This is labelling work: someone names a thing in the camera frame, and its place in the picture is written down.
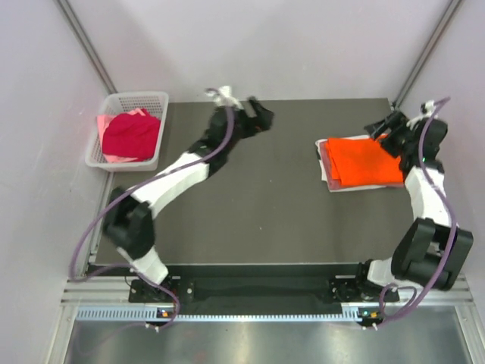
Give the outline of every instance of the pink cloth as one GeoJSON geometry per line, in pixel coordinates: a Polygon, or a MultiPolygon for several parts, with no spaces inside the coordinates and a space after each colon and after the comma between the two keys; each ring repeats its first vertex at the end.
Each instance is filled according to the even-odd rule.
{"type": "MultiPolygon", "coordinates": [[[[142,116],[145,116],[145,113],[142,111],[141,108],[136,108],[128,112],[128,114],[130,115],[140,114],[142,116]]],[[[98,122],[100,146],[103,145],[103,136],[105,135],[105,131],[108,128],[109,124],[113,121],[113,119],[114,119],[114,115],[99,115],[96,119],[98,122]]],[[[118,157],[117,155],[103,154],[103,156],[105,157],[108,163],[126,163],[126,162],[133,162],[137,160],[137,158],[118,157]]]]}

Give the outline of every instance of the white cable clip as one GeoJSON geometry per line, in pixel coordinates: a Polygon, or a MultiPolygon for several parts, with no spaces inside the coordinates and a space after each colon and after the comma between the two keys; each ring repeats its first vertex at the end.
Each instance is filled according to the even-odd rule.
{"type": "Polygon", "coordinates": [[[406,127],[413,130],[415,125],[419,121],[421,121],[423,118],[430,117],[431,114],[433,114],[436,109],[437,109],[437,107],[434,105],[434,100],[430,100],[430,101],[425,102],[424,103],[424,110],[421,110],[419,115],[416,118],[412,118],[410,121],[408,121],[406,123],[406,127]]]}
{"type": "Polygon", "coordinates": [[[222,86],[217,89],[217,93],[210,89],[205,93],[212,98],[216,106],[236,106],[239,110],[243,109],[243,104],[232,96],[232,89],[230,86],[222,86]]]}

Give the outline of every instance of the folded cloth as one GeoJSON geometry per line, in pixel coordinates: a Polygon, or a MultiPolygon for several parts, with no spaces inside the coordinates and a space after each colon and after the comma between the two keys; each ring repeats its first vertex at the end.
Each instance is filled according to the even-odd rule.
{"type": "Polygon", "coordinates": [[[102,142],[104,154],[145,161],[155,155],[160,121],[145,109],[119,114],[108,125],[102,142]]]}
{"type": "Polygon", "coordinates": [[[390,156],[374,140],[329,138],[320,148],[321,155],[330,160],[331,179],[338,180],[341,187],[403,183],[399,158],[390,156]]]}
{"type": "MultiPolygon", "coordinates": [[[[141,114],[145,115],[141,108],[136,108],[130,112],[130,115],[141,114]]],[[[98,124],[98,135],[99,135],[99,145],[103,145],[103,136],[105,135],[106,128],[109,124],[113,121],[114,115],[98,115],[96,121],[98,124]]],[[[136,158],[126,158],[126,157],[118,157],[117,155],[103,155],[108,163],[127,163],[136,161],[136,158]]]]}

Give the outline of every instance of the folded orange shirt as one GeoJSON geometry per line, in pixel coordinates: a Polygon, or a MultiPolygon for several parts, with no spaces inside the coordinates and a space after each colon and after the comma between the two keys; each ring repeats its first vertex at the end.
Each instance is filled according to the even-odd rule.
{"type": "Polygon", "coordinates": [[[329,138],[324,148],[330,158],[331,177],[342,187],[403,183],[400,158],[393,158],[377,141],[329,138]]]}

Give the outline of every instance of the black table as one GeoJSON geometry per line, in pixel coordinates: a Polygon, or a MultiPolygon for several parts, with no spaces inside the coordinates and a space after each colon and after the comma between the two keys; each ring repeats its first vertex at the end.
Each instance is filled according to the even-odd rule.
{"type": "MultiPolygon", "coordinates": [[[[330,193],[314,142],[363,134],[390,112],[386,99],[266,101],[274,128],[243,140],[213,177],[156,220],[165,263],[357,262],[392,255],[412,221],[404,189],[330,193]]],[[[207,127],[211,103],[170,104],[159,170],[207,127]]],[[[119,173],[130,187],[153,172],[119,173]]],[[[102,238],[97,264],[123,262],[102,238]]]]}

